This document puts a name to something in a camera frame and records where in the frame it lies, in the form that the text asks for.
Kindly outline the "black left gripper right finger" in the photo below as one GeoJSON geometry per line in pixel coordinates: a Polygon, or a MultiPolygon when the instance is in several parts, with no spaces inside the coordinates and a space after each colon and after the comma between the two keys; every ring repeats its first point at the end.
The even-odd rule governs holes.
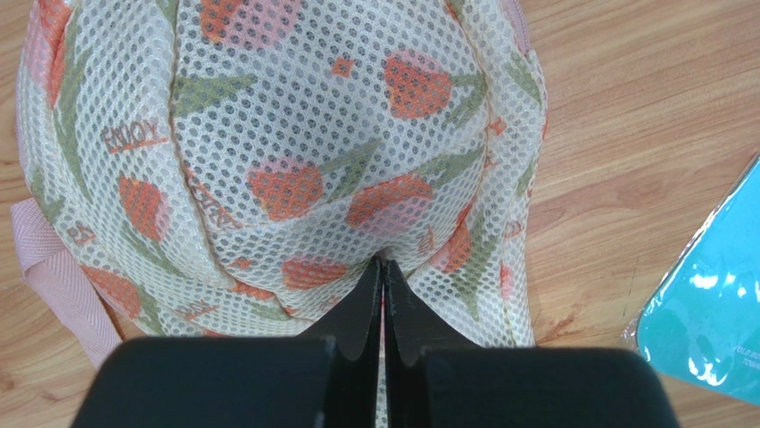
{"type": "Polygon", "coordinates": [[[484,348],[413,293],[384,280],[392,427],[675,427],[655,372],[615,348],[484,348]]]}

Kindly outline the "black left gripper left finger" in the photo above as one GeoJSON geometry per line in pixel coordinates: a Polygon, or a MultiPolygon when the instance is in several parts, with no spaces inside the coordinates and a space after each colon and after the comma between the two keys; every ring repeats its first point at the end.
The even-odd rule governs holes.
{"type": "Polygon", "coordinates": [[[382,261],[294,337],[145,337],[104,362],[77,427],[371,427],[382,261]]]}

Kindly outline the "floral mesh laundry bag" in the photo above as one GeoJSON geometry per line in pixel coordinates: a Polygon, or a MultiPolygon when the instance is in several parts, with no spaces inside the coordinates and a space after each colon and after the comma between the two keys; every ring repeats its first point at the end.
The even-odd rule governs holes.
{"type": "Polygon", "coordinates": [[[112,312],[302,333],[377,254],[471,341],[529,347],[547,113],[516,1],[36,1],[22,277],[95,364],[112,312]]]}

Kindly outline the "teal folding board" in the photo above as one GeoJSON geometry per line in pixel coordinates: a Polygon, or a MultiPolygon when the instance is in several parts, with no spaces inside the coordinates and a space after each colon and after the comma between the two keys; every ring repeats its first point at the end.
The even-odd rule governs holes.
{"type": "Polygon", "coordinates": [[[669,267],[621,343],[657,372],[759,403],[759,158],[669,267]]]}

